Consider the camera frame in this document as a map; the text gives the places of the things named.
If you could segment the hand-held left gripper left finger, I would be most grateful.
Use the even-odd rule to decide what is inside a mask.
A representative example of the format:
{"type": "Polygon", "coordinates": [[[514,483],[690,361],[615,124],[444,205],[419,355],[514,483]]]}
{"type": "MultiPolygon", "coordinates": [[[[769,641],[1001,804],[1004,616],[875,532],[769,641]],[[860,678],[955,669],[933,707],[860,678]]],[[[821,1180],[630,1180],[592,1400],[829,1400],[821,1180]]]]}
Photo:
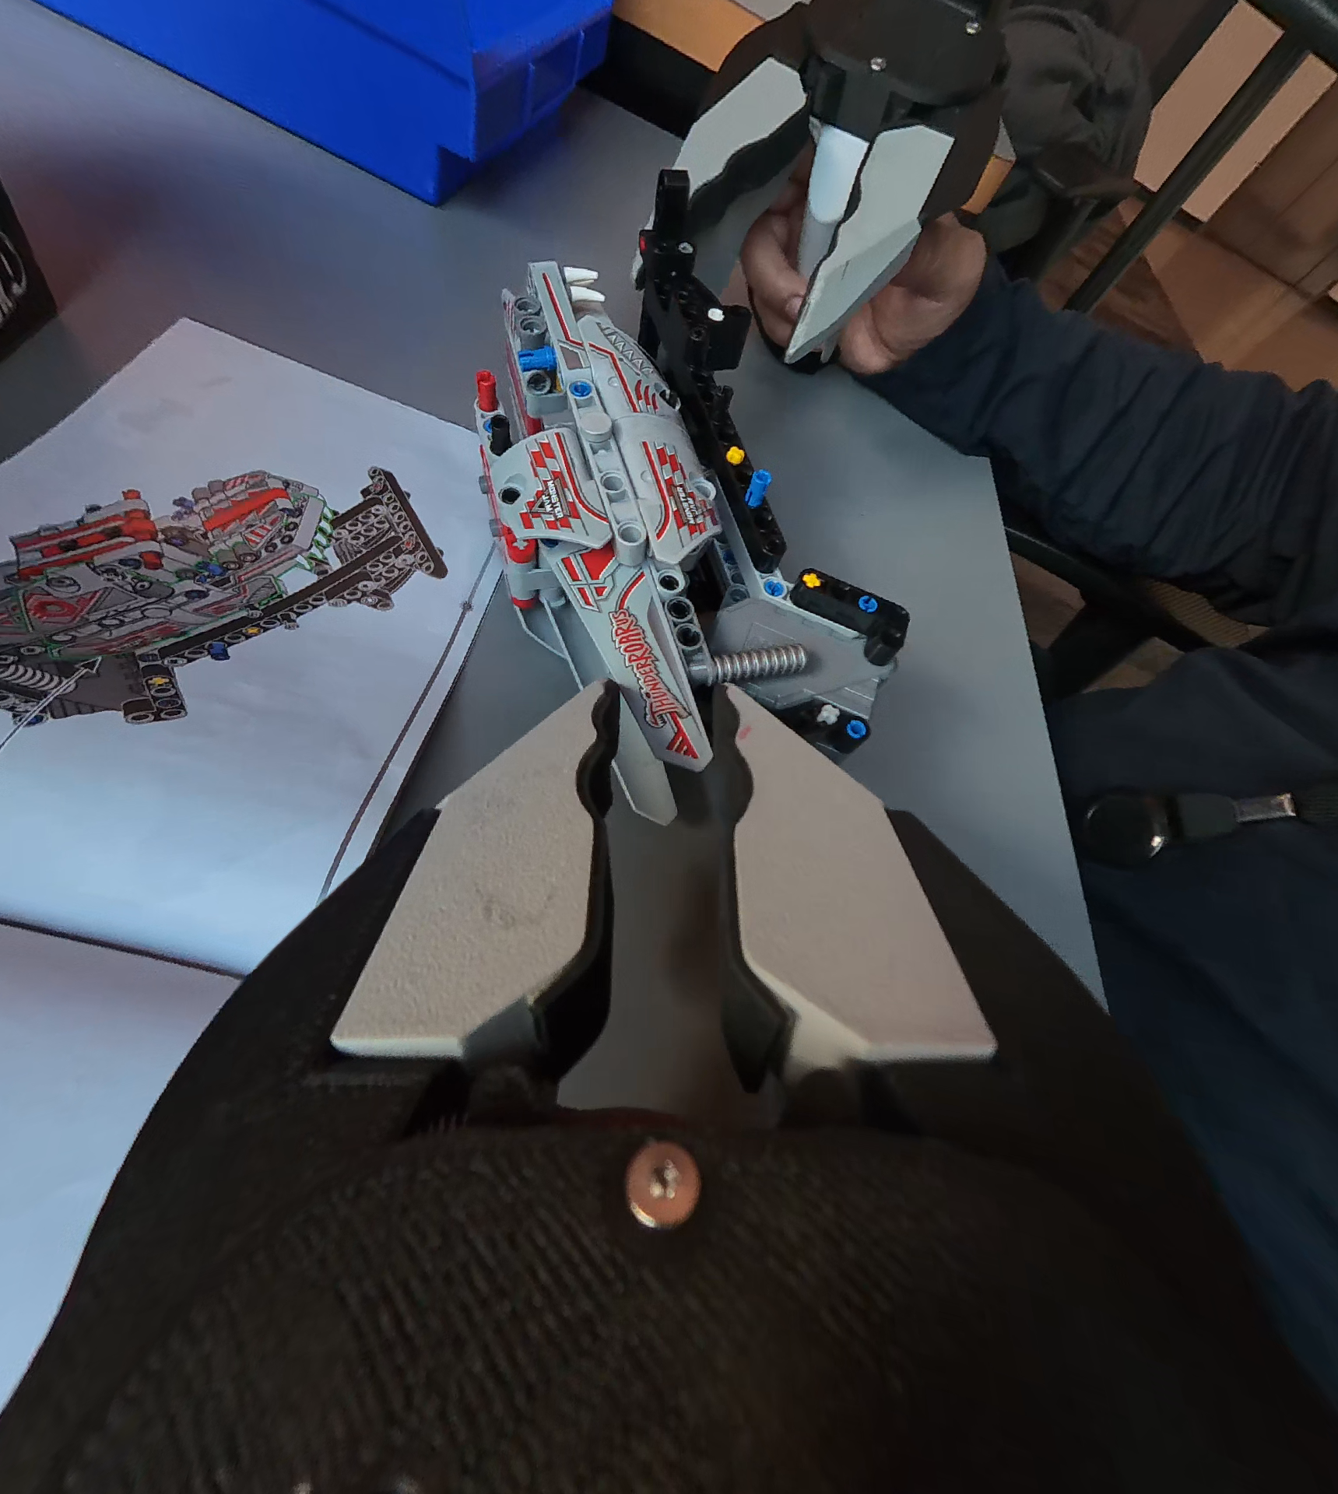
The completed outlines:
{"type": "Polygon", "coordinates": [[[331,1042],[558,1077],[610,999],[603,817],[621,696],[594,681],[448,794],[331,1042]]]}

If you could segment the blue plastic bin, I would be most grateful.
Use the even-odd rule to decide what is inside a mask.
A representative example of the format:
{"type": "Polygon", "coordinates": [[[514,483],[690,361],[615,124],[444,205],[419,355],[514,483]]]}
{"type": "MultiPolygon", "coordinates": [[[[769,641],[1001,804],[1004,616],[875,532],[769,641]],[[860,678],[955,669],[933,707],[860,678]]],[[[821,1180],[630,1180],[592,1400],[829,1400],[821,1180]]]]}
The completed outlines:
{"type": "Polygon", "coordinates": [[[605,56],[610,3],[47,3],[439,205],[605,56]]]}

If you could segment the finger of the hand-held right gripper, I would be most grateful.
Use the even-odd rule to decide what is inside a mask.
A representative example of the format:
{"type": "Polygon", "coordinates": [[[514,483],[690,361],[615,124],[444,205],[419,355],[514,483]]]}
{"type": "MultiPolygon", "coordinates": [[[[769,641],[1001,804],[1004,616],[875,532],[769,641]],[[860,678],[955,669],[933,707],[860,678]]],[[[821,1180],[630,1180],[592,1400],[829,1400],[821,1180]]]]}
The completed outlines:
{"type": "Polygon", "coordinates": [[[829,356],[834,343],[909,259],[955,137],[926,122],[875,139],[824,122],[808,182],[795,268],[806,278],[789,362],[829,356]]]}
{"type": "Polygon", "coordinates": [[[782,191],[812,143],[812,103],[798,65],[756,63],[690,127],[674,170],[685,191],[667,235],[743,235],[782,191]]]}

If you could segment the dark cloth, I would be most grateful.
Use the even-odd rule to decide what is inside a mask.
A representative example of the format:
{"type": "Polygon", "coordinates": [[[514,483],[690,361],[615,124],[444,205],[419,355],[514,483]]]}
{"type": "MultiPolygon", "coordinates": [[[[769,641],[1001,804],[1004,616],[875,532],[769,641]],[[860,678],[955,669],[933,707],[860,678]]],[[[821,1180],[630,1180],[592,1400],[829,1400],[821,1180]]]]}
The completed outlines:
{"type": "Polygon", "coordinates": [[[1140,160],[1151,72],[1114,18],[1110,4],[1013,4],[1007,14],[1001,120],[1016,165],[977,230],[997,256],[1021,256],[1026,272],[1128,193],[1140,160]]]}

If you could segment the person's right forearm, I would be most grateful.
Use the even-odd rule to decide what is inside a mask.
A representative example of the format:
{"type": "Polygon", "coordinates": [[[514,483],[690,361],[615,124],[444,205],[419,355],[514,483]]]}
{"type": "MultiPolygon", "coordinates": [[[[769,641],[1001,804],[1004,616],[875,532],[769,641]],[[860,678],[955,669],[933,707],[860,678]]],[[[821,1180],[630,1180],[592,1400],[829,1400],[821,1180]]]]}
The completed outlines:
{"type": "Polygon", "coordinates": [[[988,458],[1070,551],[1338,637],[1338,387],[1146,344],[997,264],[955,326],[866,386],[988,458]]]}

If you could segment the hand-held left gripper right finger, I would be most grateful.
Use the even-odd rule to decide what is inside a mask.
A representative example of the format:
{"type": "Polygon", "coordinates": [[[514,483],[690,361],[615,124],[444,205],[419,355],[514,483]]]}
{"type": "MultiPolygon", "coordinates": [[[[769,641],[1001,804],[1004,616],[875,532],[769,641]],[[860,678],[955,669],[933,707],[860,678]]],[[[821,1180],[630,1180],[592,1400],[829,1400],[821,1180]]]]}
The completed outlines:
{"type": "Polygon", "coordinates": [[[882,801],[736,685],[726,771],[724,1036],[746,1088],[997,1041],[882,801]]]}

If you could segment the lego instruction booklet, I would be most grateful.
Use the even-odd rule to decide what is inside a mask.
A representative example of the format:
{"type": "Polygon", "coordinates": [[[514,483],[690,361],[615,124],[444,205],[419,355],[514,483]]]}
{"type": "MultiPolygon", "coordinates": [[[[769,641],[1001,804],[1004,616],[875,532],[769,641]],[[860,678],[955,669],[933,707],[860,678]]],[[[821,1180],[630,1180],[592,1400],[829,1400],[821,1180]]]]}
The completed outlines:
{"type": "Polygon", "coordinates": [[[0,463],[0,1400],[181,1053],[375,846],[497,570],[470,430],[193,320],[0,463]]]}

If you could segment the grey red lego truck model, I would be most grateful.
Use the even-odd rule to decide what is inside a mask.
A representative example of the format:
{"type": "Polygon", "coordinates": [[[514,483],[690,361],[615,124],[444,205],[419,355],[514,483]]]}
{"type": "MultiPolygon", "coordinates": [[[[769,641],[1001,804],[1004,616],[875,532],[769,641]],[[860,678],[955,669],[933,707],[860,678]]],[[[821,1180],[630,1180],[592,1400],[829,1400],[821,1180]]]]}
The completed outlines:
{"type": "Polygon", "coordinates": [[[621,694],[615,779],[666,824],[669,771],[713,763],[702,707],[743,687],[806,741],[845,759],[870,734],[909,610],[820,568],[787,570],[771,472],[746,456],[721,370],[751,310],[697,277],[690,177],[661,171],[639,234],[641,339],[596,275],[531,262],[502,290],[507,393],[476,376],[480,488],[525,632],[579,685],[621,694]]]}

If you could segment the person's right hand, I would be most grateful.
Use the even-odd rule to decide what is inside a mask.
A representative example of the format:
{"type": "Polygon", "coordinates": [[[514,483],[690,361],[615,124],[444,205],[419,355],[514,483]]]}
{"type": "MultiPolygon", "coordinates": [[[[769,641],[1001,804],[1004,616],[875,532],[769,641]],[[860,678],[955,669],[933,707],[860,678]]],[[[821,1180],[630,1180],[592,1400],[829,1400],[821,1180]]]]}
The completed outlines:
{"type": "MultiPolygon", "coordinates": [[[[808,295],[795,268],[806,190],[792,183],[748,228],[741,268],[748,303],[771,344],[787,347],[808,295]]],[[[839,358],[874,378],[903,365],[945,335],[972,303],[988,254],[980,234],[955,213],[928,222],[905,266],[845,325],[839,358]]]]}

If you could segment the black badge reel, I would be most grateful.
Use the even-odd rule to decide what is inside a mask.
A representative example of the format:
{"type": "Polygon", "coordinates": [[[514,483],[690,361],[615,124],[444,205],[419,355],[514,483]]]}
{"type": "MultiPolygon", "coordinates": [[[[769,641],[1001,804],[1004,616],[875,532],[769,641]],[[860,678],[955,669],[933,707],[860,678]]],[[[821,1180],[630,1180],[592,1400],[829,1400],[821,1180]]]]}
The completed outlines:
{"type": "Polygon", "coordinates": [[[1298,817],[1293,794],[1233,799],[1210,792],[1111,791],[1073,822],[1077,852],[1114,868],[1139,868],[1173,846],[1196,846],[1241,829],[1298,817]]]}

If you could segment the person's navy clothed torso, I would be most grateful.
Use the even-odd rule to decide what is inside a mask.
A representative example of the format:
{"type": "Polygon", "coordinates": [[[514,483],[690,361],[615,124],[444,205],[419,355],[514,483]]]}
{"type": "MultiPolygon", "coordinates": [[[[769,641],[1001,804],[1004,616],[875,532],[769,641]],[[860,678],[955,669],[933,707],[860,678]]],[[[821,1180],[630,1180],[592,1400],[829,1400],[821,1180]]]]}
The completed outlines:
{"type": "Polygon", "coordinates": [[[1050,734],[1073,819],[1111,791],[1313,806],[1139,868],[1084,857],[1080,875],[1108,1006],[1338,1409],[1338,637],[1202,649],[1053,705],[1050,734]]]}

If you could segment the black metal frame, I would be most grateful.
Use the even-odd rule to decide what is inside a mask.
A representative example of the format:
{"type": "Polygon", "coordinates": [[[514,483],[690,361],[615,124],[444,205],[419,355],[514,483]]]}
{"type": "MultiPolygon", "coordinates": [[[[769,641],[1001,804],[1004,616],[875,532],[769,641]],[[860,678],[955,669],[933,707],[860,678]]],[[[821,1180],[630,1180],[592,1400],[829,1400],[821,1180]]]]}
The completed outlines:
{"type": "Polygon", "coordinates": [[[1106,293],[1145,256],[1146,245],[1175,219],[1192,191],[1307,56],[1318,56],[1338,74],[1338,3],[1256,3],[1254,6],[1280,28],[1280,39],[1192,141],[1146,207],[1070,295],[1065,308],[1090,314],[1099,306],[1106,293]]]}

